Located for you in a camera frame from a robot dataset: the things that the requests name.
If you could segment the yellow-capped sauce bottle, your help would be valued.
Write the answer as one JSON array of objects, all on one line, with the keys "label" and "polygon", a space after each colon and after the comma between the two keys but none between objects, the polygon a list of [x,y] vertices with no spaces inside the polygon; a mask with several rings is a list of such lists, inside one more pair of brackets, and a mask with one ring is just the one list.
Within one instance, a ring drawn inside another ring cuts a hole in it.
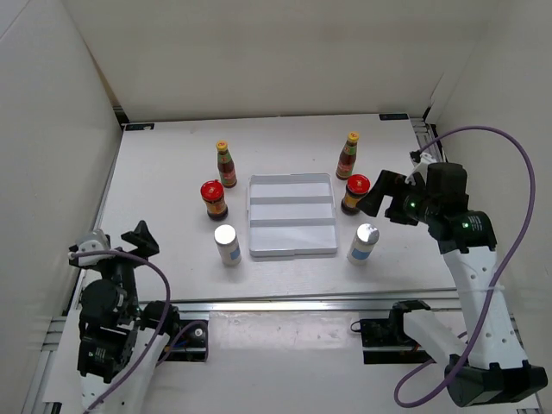
[{"label": "yellow-capped sauce bottle", "polygon": [[357,157],[359,138],[358,132],[350,132],[348,134],[336,167],[336,177],[340,180],[346,180],[352,175]]},{"label": "yellow-capped sauce bottle", "polygon": [[220,140],[216,143],[217,168],[222,185],[225,188],[232,188],[237,184],[235,164],[229,152],[228,143]]}]

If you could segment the silver-lidded shaker jar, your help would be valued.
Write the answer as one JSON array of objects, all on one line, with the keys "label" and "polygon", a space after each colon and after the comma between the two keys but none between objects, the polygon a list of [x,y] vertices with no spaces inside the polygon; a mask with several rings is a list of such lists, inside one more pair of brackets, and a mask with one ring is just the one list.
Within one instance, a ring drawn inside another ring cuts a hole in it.
[{"label": "silver-lidded shaker jar", "polygon": [[229,224],[218,226],[214,231],[214,240],[225,266],[236,266],[241,262],[241,249],[233,226]]},{"label": "silver-lidded shaker jar", "polygon": [[364,265],[380,239],[380,231],[370,223],[361,224],[355,231],[347,259],[355,265]]}]

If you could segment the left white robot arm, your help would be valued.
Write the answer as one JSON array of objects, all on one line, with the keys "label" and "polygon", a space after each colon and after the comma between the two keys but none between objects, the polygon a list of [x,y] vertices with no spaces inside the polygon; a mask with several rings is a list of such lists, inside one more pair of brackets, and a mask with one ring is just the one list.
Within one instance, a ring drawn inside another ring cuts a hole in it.
[{"label": "left white robot arm", "polygon": [[155,269],[160,251],[145,221],[121,236],[133,250],[110,244],[96,229],[69,249],[69,263],[100,273],[80,294],[78,362],[87,413],[139,413],[154,369],[181,333],[180,316],[168,298],[139,305],[135,269]]}]

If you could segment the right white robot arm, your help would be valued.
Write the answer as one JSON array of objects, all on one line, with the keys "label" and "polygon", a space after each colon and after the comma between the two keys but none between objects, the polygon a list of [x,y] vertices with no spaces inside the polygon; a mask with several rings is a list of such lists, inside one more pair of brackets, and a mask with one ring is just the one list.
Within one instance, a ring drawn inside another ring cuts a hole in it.
[{"label": "right white robot arm", "polygon": [[437,388],[459,407],[519,402],[549,383],[544,367],[530,363],[511,322],[497,276],[496,237],[488,215],[468,207],[467,172],[459,164],[432,163],[413,182],[383,170],[358,203],[376,216],[384,197],[393,223],[424,223],[436,241],[460,300],[467,339],[462,341],[422,300],[400,301],[376,339],[418,344],[443,370]]}]

